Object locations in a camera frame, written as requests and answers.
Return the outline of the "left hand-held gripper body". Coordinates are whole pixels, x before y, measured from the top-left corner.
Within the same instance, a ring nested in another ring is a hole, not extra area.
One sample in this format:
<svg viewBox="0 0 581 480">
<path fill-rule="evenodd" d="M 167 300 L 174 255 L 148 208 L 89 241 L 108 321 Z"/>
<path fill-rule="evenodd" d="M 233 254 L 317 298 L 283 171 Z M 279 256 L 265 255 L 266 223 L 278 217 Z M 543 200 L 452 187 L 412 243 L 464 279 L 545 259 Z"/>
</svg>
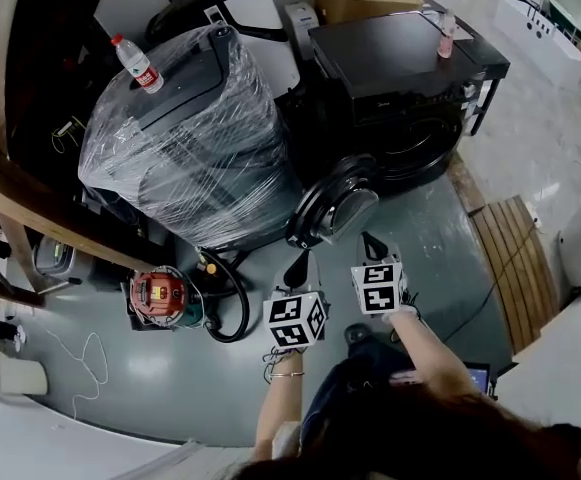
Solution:
<svg viewBox="0 0 581 480">
<path fill-rule="evenodd" d="M 263 312 L 280 351 L 310 347 L 324 339 L 328 303 L 311 250 L 304 250 L 277 272 Z"/>
</svg>

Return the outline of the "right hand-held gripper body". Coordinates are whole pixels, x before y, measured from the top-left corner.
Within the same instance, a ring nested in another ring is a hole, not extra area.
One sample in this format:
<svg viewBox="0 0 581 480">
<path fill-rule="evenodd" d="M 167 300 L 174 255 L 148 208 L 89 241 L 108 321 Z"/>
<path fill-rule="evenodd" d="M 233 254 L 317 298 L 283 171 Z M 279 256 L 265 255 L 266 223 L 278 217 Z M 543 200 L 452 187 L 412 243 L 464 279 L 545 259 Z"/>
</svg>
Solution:
<svg viewBox="0 0 581 480">
<path fill-rule="evenodd" d="M 407 276 L 397 245 L 363 231 L 357 261 L 350 268 L 360 310 L 365 315 L 397 311 L 407 292 Z"/>
</svg>

